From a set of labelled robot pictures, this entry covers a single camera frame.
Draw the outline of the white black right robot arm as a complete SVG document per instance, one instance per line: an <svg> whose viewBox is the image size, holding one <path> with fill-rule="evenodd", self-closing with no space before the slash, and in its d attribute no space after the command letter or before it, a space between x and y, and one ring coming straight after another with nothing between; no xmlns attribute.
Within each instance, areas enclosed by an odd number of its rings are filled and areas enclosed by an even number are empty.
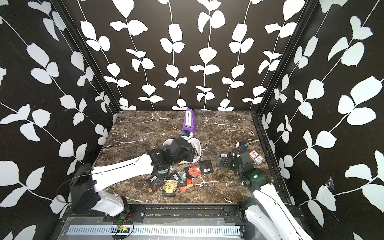
<svg viewBox="0 0 384 240"><path fill-rule="evenodd" d="M239 204L241 216L267 240L311 240L310 234L281 200L265 172L254 167L247 147L246 142L238 142L230 157L238 180L253 195Z"/></svg>

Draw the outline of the red round label tea bag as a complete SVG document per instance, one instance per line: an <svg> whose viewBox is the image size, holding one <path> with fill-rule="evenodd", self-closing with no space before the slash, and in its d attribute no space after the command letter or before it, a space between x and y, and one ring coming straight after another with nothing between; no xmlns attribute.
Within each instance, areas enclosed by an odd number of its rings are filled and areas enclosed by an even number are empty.
<svg viewBox="0 0 384 240"><path fill-rule="evenodd" d="M192 166L186 167L184 168L184 171L188 179L193 179L195 177L201 176L201 170L199 165L192 165Z"/></svg>

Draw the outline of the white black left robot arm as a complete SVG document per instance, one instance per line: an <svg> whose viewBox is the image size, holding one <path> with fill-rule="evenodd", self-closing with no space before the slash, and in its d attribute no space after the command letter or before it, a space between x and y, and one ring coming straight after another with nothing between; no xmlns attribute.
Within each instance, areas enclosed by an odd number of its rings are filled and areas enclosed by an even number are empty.
<svg viewBox="0 0 384 240"><path fill-rule="evenodd" d="M196 163L201 156L201 143L196 138L175 138L167 145L117 164L92 167L81 166L69 181L74 213L97 211L115 217L128 211L122 197L106 192L106 188L142 175L156 174L173 165Z"/></svg>

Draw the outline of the white perforated vent strip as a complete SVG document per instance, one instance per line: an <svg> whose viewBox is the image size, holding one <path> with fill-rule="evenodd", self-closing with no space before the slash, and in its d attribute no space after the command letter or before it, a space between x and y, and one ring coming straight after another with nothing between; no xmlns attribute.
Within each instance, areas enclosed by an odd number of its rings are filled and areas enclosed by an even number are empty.
<svg viewBox="0 0 384 240"><path fill-rule="evenodd" d="M117 225L70 225L65 235L73 236L109 236ZM167 236L167 237L239 237L239 226L137 226L128 236Z"/></svg>

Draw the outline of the black tea bag right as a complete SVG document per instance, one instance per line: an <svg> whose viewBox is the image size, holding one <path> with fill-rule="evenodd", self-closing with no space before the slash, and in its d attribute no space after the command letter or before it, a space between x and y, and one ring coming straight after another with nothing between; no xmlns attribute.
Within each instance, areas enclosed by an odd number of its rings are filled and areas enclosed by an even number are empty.
<svg viewBox="0 0 384 240"><path fill-rule="evenodd" d="M230 152L220 151L216 159L216 166L218 168L227 168L231 167L232 154Z"/></svg>

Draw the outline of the purple metronome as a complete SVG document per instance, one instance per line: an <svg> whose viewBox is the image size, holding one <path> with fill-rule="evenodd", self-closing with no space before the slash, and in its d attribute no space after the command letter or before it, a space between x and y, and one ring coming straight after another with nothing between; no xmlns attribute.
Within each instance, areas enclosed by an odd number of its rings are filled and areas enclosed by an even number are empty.
<svg viewBox="0 0 384 240"><path fill-rule="evenodd" d="M184 123L183 123L183 132L189 132L190 134L195 134L197 129L197 121L195 114L192 109L187 109L185 112Z"/></svg>

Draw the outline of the black tea bag back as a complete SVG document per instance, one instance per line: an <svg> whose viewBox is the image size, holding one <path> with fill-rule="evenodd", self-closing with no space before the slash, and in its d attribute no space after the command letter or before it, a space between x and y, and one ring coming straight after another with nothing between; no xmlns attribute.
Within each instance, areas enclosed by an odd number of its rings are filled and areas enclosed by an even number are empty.
<svg viewBox="0 0 384 240"><path fill-rule="evenodd" d="M160 190L165 185L163 176L158 173L151 175L147 179L147 183L150 186L150 189L152 190L152 192L156 192L157 190Z"/></svg>

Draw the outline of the yellow label tea bag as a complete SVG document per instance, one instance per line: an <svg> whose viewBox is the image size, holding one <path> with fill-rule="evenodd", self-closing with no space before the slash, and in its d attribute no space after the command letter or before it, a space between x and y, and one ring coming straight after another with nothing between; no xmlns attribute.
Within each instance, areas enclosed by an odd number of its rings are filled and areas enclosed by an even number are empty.
<svg viewBox="0 0 384 240"><path fill-rule="evenodd" d="M164 197L175 197L176 190L178 187L178 182L174 180L165 180L165 184L163 185L162 196Z"/></svg>

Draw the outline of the white plastic storage box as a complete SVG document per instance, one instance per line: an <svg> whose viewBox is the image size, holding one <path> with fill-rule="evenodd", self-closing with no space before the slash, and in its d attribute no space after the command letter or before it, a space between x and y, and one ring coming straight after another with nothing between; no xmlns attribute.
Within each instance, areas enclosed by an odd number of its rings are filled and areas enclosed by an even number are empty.
<svg viewBox="0 0 384 240"><path fill-rule="evenodd" d="M189 137L187 138L185 136L181 136L181 137L183 139L185 139L188 143L191 143L192 147L195 149L195 155L194 155L192 162L181 161L181 162L179 162L179 164L196 163L201 158L201 155L202 155L202 149L201 149L200 141L196 138L189 138ZM173 139L168 139L168 140L164 141L163 146L164 145L170 145L172 143L172 141L173 141Z"/></svg>

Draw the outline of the black front mounting rail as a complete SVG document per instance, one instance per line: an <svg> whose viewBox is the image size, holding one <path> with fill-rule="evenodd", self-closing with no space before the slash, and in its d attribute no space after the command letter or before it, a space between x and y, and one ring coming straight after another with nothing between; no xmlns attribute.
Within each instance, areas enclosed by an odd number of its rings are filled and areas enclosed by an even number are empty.
<svg viewBox="0 0 384 240"><path fill-rule="evenodd" d="M88 210L83 213L73 213L68 208L63 220L69 217L101 218L106 222L119 223L126 219L133 223L143 223L145 219L159 218L219 218L225 223L247 224L245 215L237 204L131 204L116 217L110 217L105 213Z"/></svg>

